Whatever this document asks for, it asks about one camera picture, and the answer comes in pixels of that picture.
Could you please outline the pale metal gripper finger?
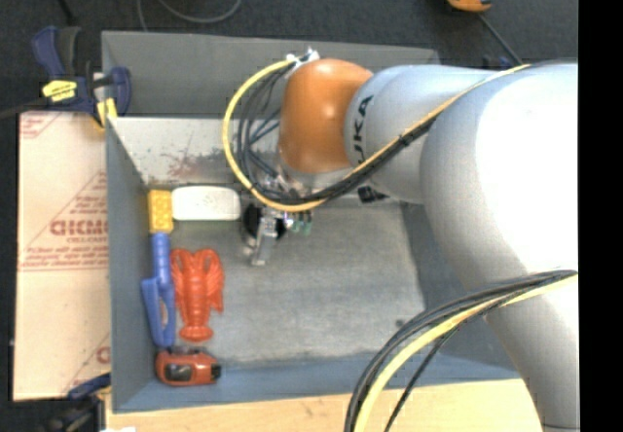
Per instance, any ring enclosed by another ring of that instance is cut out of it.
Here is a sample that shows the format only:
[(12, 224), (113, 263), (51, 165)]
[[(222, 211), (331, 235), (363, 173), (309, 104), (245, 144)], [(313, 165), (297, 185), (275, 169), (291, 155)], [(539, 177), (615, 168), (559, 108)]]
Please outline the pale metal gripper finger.
[(264, 221), (260, 233), (260, 264), (262, 266), (270, 260), (276, 242), (276, 221)]
[(252, 254), (251, 265), (254, 267), (263, 266), (266, 263), (265, 259), (265, 237), (264, 237), (264, 221), (260, 220), (257, 224), (255, 234), (252, 237)]

